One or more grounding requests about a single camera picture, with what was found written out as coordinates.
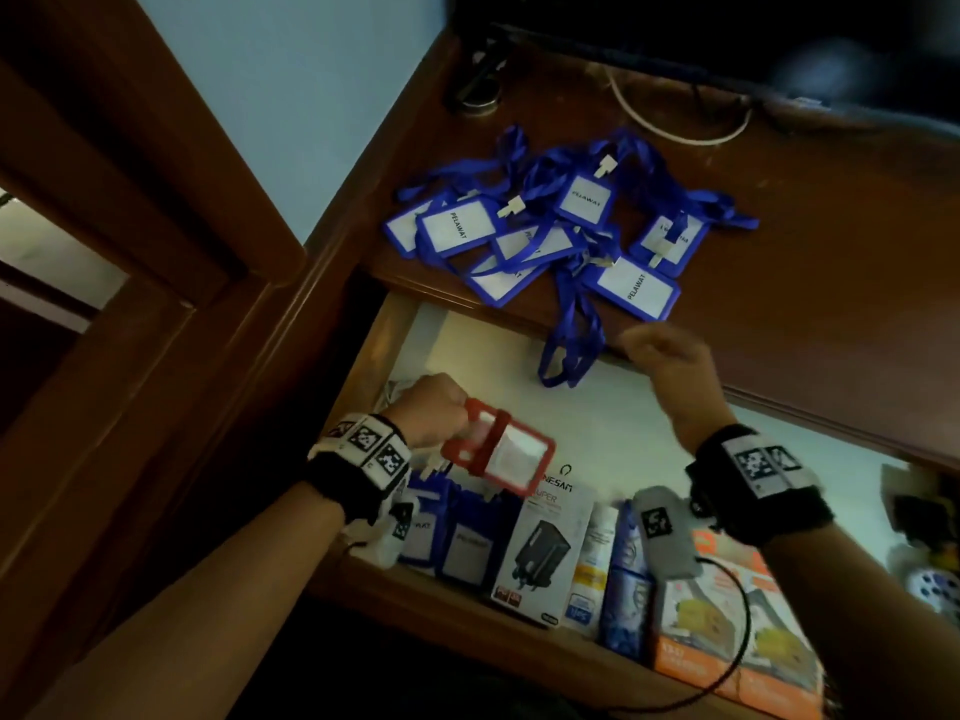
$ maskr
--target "black cable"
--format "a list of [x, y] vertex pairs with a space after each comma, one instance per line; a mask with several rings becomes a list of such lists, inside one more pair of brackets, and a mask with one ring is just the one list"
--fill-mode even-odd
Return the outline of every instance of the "black cable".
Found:
[[708, 695], [714, 694], [714, 691], [718, 690], [720, 686], [722, 686], [730, 677], [732, 677], [737, 671], [737, 668], [740, 666], [740, 663], [743, 662], [743, 656], [747, 654], [747, 646], [750, 644], [750, 632], [752, 632], [754, 629], [750, 617], [750, 600], [747, 598], [747, 592], [744, 590], [743, 584], [740, 582], [734, 572], [728, 569], [725, 565], [721, 564], [719, 561], [716, 561], [713, 558], [697, 556], [697, 563], [713, 564], [717, 569], [720, 569], [726, 573], [730, 580], [736, 584], [736, 587], [740, 591], [740, 596], [743, 597], [743, 609], [747, 613], [747, 621], [743, 631], [743, 641], [740, 643], [740, 649], [737, 650], [736, 656], [730, 662], [729, 666], [726, 667], [726, 671], [724, 671], [720, 677], [717, 677], [714, 682], [707, 685], [694, 695], [690, 695], [689, 697], [678, 700], [677, 702], [661, 705], [660, 707], [629, 707], [625, 705], [607, 707], [605, 710], [606, 713], [631, 713], [636, 715], [659, 715], [663, 713], [673, 713], [675, 710], [685, 708], [688, 705], [693, 705], [693, 703], [703, 700]]

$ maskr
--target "fist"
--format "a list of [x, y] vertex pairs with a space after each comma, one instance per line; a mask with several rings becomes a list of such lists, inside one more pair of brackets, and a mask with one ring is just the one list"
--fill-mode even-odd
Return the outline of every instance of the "fist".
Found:
[[467, 427], [466, 401], [449, 374], [437, 373], [421, 376], [382, 414], [403, 433], [407, 447], [436, 447]]
[[669, 323], [645, 323], [624, 331], [619, 346], [650, 377], [660, 409], [691, 455], [721, 427], [737, 423], [711, 350], [700, 338]]

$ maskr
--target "light blue wall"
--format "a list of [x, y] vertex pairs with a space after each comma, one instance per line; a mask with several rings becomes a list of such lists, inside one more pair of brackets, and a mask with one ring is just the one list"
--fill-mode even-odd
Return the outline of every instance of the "light blue wall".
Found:
[[303, 242], [446, 23], [445, 0], [138, 0]]

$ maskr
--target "gray device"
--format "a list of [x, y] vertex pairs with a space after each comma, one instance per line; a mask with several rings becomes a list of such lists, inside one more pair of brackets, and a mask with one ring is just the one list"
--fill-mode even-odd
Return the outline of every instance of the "gray device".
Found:
[[692, 531], [699, 521], [676, 492], [662, 484], [646, 487], [637, 491], [630, 506], [654, 579], [681, 581], [704, 572], [693, 545]]

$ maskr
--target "wire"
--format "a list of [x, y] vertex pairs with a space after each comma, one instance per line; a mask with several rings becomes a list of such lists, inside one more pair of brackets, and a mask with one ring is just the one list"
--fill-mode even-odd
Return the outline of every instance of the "wire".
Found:
[[750, 617], [750, 599], [747, 598], [747, 592], [743, 588], [743, 583], [740, 582], [732, 570], [728, 569], [725, 565], [719, 563], [713, 558], [697, 556], [697, 563], [713, 564], [717, 569], [720, 569], [726, 573], [730, 580], [736, 584], [736, 587], [740, 591], [740, 596], [743, 597], [743, 609], [747, 614], [747, 620], [745, 622], [743, 631], [743, 641], [740, 642], [740, 649], [737, 650], [736, 656], [732, 659], [729, 666], [726, 667], [726, 671], [724, 671], [720, 677], [717, 677], [714, 682], [707, 685], [694, 695], [690, 695], [689, 697], [678, 700], [677, 702], [672, 702], [671, 704], [664, 704], [660, 707], [629, 707], [623, 705], [618, 705], [617, 707], [607, 707], [605, 710], [606, 713], [631, 713], [636, 715], [659, 715], [663, 713], [673, 713], [675, 710], [685, 708], [688, 705], [693, 705], [695, 702], [703, 700], [708, 695], [714, 694], [714, 691], [718, 690], [720, 686], [722, 686], [730, 677], [732, 677], [737, 671], [737, 668], [740, 666], [740, 663], [743, 662], [743, 656], [747, 654], [747, 647], [750, 644], [750, 634], [754, 630]]
[[654, 132], [657, 136], [661, 136], [667, 141], [672, 141], [675, 144], [685, 144], [690, 147], [714, 147], [718, 144], [726, 144], [728, 141], [733, 141], [741, 133], [745, 132], [747, 126], [750, 124], [750, 119], [754, 114], [753, 108], [748, 108], [747, 112], [743, 116], [743, 122], [738, 125], [735, 131], [727, 133], [726, 136], [721, 136], [718, 139], [687, 139], [683, 136], [677, 136], [676, 134], [670, 133], [669, 131], [664, 131], [662, 128], [658, 128], [649, 120], [643, 118], [641, 114], [635, 111], [630, 103], [627, 102], [627, 99], [623, 97], [623, 94], [620, 92], [620, 86], [618, 86], [617, 81], [614, 80], [614, 74], [610, 72], [610, 68], [604, 66], [606, 71], [606, 78], [609, 80], [609, 85], [613, 89], [613, 95], [616, 96], [617, 102], [620, 104], [620, 108], [623, 108], [627, 112], [627, 115], [631, 119], [640, 124], [648, 132]]

